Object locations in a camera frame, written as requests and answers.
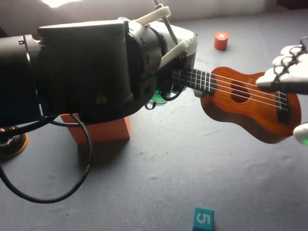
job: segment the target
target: guitar neck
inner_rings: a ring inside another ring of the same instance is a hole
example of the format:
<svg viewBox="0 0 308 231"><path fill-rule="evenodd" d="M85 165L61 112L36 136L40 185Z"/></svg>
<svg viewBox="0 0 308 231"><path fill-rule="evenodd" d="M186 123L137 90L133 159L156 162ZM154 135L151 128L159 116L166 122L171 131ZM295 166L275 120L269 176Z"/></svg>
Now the guitar neck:
<svg viewBox="0 0 308 231"><path fill-rule="evenodd" d="M194 68L176 70L173 73L173 81L206 93L214 93L217 88L216 76L214 74Z"/></svg>

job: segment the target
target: ukulele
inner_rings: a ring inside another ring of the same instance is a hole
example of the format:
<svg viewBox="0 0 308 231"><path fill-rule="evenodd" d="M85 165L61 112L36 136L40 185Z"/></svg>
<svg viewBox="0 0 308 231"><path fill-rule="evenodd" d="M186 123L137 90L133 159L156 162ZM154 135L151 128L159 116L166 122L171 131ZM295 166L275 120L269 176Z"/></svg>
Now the ukulele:
<svg viewBox="0 0 308 231"><path fill-rule="evenodd" d="M278 143L300 125L300 104L296 94L261 91L255 82L263 75L245 75L227 67L211 73L189 68L175 71L173 81L193 89L213 120L237 124L262 142Z"/></svg>

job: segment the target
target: table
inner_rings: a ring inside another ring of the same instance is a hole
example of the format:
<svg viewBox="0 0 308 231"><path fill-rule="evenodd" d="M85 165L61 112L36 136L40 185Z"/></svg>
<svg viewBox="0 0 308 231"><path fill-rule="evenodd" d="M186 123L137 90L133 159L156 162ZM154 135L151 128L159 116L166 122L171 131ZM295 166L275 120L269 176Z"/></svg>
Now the table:
<svg viewBox="0 0 308 231"><path fill-rule="evenodd" d="M198 33L196 68L249 74L269 69L283 47L308 34L308 10L174 24ZM230 35L225 52L213 47L220 30ZM308 98L299 98L305 121ZM4 169L24 192L54 197L76 182L85 157L66 128L47 125ZM197 206L215 210L217 231L307 230L308 148L294 138L261 143L216 122L186 90L132 115L129 142L97 145L92 171L65 201L33 204L0 183L1 230L189 231Z"/></svg>

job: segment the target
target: orange box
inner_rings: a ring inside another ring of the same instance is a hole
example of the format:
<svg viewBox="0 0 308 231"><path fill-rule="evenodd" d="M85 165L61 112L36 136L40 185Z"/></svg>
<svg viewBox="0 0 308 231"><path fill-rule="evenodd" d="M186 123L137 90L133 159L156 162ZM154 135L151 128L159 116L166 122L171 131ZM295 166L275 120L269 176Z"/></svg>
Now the orange box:
<svg viewBox="0 0 308 231"><path fill-rule="evenodd" d="M76 123L70 114L61 115L63 122ZM88 125L87 129L93 142L128 140L130 138L129 117L114 121ZM81 128L68 128L77 144L87 143L86 136Z"/></svg>

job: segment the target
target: guitar body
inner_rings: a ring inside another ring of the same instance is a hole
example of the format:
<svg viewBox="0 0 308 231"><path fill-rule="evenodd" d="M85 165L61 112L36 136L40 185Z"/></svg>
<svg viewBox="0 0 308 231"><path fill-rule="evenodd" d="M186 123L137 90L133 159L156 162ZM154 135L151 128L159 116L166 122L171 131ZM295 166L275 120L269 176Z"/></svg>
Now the guitar body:
<svg viewBox="0 0 308 231"><path fill-rule="evenodd" d="M296 94L288 94L288 120L278 121L277 95L261 92L255 86L264 73L245 75L227 67L213 70L217 90L201 98L204 112L213 120L243 127L265 143L278 143L293 135L301 123L301 109Z"/></svg>

